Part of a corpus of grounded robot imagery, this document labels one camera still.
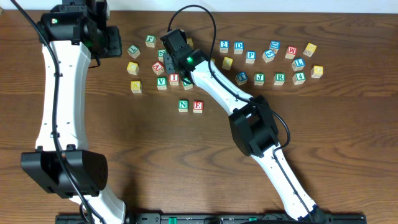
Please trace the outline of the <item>green N block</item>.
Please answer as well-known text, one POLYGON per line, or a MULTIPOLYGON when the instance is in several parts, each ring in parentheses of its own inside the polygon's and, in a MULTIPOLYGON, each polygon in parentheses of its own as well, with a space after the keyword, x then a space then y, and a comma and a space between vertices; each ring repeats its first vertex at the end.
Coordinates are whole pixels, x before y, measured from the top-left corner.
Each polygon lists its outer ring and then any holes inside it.
POLYGON ((181 113, 188 112, 188 100, 179 100, 178 101, 178 111, 181 113))

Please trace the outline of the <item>red E block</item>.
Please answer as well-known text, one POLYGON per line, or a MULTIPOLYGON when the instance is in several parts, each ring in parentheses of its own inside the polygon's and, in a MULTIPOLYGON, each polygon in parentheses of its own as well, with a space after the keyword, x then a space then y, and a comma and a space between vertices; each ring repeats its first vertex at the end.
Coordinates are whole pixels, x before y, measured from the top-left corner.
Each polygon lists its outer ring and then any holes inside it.
POLYGON ((202 101, 194 101, 193 102, 193 112, 194 113, 202 113, 203 112, 203 102, 202 101))

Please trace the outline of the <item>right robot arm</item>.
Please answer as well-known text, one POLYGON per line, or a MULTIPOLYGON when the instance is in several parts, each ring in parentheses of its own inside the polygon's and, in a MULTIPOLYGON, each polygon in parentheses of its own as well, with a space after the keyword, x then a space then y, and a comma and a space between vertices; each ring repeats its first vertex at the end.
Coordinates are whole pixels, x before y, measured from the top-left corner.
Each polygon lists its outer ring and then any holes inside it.
POLYGON ((299 222, 322 222, 322 211, 304 191, 282 153, 276 121, 281 117, 270 109, 263 96, 240 90, 201 50, 193 50, 184 31, 174 29, 161 37, 167 51, 168 73, 177 72, 205 90, 227 112, 233 140, 239 150, 264 170, 288 216, 299 222))

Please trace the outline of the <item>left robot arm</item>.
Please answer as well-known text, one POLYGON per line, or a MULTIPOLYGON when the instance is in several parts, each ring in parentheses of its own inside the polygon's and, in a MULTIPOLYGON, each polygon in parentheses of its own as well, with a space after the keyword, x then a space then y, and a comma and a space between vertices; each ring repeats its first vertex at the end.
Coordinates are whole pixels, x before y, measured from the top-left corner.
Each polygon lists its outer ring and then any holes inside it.
POLYGON ((35 150, 22 170, 44 191, 80 207, 59 223, 131 223, 127 205, 110 189, 104 155, 89 149, 85 87, 91 61, 122 54, 119 29, 109 26, 106 1, 64 0, 33 22, 45 62, 44 111, 35 150))

